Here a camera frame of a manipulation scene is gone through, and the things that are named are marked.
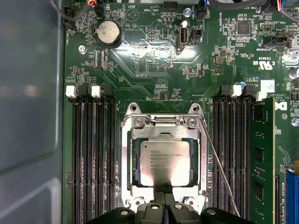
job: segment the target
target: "usb port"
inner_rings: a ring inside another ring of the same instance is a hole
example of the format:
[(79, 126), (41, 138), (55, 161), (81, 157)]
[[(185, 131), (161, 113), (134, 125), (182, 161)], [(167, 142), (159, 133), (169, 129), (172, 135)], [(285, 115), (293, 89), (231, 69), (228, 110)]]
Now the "usb port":
[(188, 43), (188, 29), (181, 27), (179, 29), (179, 33), (180, 33), (180, 42), (182, 44)]

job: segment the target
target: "screw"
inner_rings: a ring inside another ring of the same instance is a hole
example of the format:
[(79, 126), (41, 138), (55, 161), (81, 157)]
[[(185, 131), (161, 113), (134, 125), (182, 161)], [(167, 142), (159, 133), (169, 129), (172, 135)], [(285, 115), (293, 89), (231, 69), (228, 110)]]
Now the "screw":
[(123, 215), (123, 216), (125, 216), (125, 215), (127, 215), (128, 214), (128, 211), (121, 211), (121, 215)]
[(183, 206), (180, 205), (180, 204), (176, 204), (174, 207), (175, 207), (176, 209), (182, 209), (182, 208), (183, 208)]
[(152, 205), (151, 208), (152, 208), (152, 209), (158, 209), (159, 206), (158, 206), (158, 205)]
[(196, 121), (196, 119), (194, 119), (194, 118), (189, 118), (189, 119), (187, 120), (187, 125), (190, 126), (190, 127), (195, 127), (195, 126), (197, 125), (197, 121)]
[(216, 215), (216, 212), (212, 209), (209, 209), (208, 211), (206, 211), (209, 215), (213, 216)]
[(192, 16), (192, 10), (190, 8), (185, 8), (184, 11), (183, 11), (183, 15), (185, 17), (190, 17)]
[(84, 45), (80, 45), (78, 47), (78, 51), (79, 51), (80, 54), (84, 55), (87, 52), (87, 47), (84, 46)]
[(292, 119), (292, 125), (294, 127), (299, 127), (299, 118), (293, 118)]
[(135, 118), (133, 123), (136, 127), (141, 127), (143, 125), (143, 120), (140, 118)]

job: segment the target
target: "memory chip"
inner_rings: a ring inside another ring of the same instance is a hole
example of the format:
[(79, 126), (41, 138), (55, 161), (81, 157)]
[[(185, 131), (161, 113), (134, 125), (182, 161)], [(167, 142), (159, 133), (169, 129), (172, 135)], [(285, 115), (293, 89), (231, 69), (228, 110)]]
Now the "memory chip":
[(255, 159), (257, 161), (263, 162), (263, 148), (255, 146)]
[(238, 35), (250, 35), (250, 23), (249, 22), (238, 22), (237, 23), (237, 34)]
[(263, 201), (263, 186), (261, 184), (255, 182), (254, 192), (255, 192), (257, 198), (260, 199), (261, 201)]
[(140, 145), (140, 183), (143, 186), (190, 181), (190, 145), (187, 141), (143, 141)]

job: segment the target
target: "cable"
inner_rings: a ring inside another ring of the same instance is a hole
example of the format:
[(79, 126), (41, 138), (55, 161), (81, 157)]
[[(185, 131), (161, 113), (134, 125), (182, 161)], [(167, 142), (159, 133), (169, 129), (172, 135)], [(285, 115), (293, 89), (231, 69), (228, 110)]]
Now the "cable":
[(285, 17), (288, 17), (289, 19), (291, 19), (293, 22), (295, 23), (299, 23), (299, 19), (293, 17), (291, 14), (289, 14), (287, 11), (285, 11), (284, 9), (280, 11), (282, 15), (284, 15)]
[(234, 210), (235, 210), (236, 215), (237, 215), (238, 217), (240, 217), (240, 214), (239, 214), (239, 212), (238, 212), (238, 208), (237, 208), (237, 206), (236, 206), (236, 204), (235, 204), (235, 200), (234, 200), (234, 196), (233, 196), (232, 189), (231, 189), (230, 186), (229, 186), (228, 180), (227, 180), (227, 178), (226, 178), (226, 176), (225, 176), (225, 173), (224, 173), (223, 168), (222, 168), (222, 166), (221, 166), (220, 160), (219, 160), (219, 158), (218, 158), (218, 156), (217, 156), (215, 147), (214, 147), (214, 145), (213, 145), (213, 142), (212, 142), (211, 137), (210, 137), (210, 135), (209, 135), (209, 132), (208, 132), (208, 130), (207, 130), (206, 124), (205, 124), (205, 122), (204, 122), (204, 118), (200, 117), (199, 119), (200, 119), (200, 122), (201, 122), (201, 124), (202, 124), (204, 130), (205, 130), (206, 136), (207, 136), (207, 138), (208, 138), (208, 140), (209, 140), (209, 142), (210, 142), (210, 144), (211, 144), (211, 146), (212, 146), (214, 157), (216, 158), (218, 168), (219, 168), (220, 173), (221, 173), (221, 175), (222, 175), (222, 177), (223, 177), (225, 186), (226, 186), (226, 188), (227, 188), (227, 190), (228, 190), (228, 195), (229, 195), (229, 197), (230, 197), (230, 202), (231, 202), (231, 204), (232, 204), (232, 206), (233, 206), (233, 208), (234, 208)]
[(286, 0), (283, 0), (283, 2), (282, 2), (282, 4), (281, 4), (281, 7), (280, 7), (280, 10), (282, 10), (282, 9), (284, 8), (284, 6), (285, 6), (285, 2), (286, 2)]
[(95, 4), (97, 4), (96, 0), (89, 0), (88, 3), (87, 3), (88, 6), (93, 6)]
[(58, 12), (58, 14), (60, 14), (62, 17), (64, 17), (66, 20), (70, 21), (70, 22), (75, 22), (77, 20), (79, 20), (85, 13), (87, 13), (90, 9), (90, 6), (85, 6), (81, 12), (79, 12), (75, 17), (70, 17), (68, 15), (66, 15), (56, 4), (56, 2), (54, 0), (49, 0), (51, 5), (55, 8), (55, 10)]
[(276, 0), (276, 3), (277, 3), (277, 10), (280, 12), (281, 10), (280, 0)]
[(222, 3), (217, 0), (209, 0), (210, 5), (212, 7), (219, 9), (221, 11), (237, 10), (237, 9), (242, 9), (250, 6), (262, 6), (267, 1), (268, 0), (249, 0), (249, 1), (243, 1), (238, 3)]

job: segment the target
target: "white label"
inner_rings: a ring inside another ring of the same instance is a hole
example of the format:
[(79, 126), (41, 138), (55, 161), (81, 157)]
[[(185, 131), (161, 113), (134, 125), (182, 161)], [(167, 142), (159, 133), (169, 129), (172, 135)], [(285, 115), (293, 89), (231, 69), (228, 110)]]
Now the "white label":
[(275, 80), (261, 80), (261, 92), (275, 92)]
[(273, 65), (275, 65), (275, 61), (254, 61), (253, 65), (259, 65), (260, 70), (273, 70)]
[(288, 103), (287, 102), (275, 102), (275, 110), (287, 111), (288, 110)]

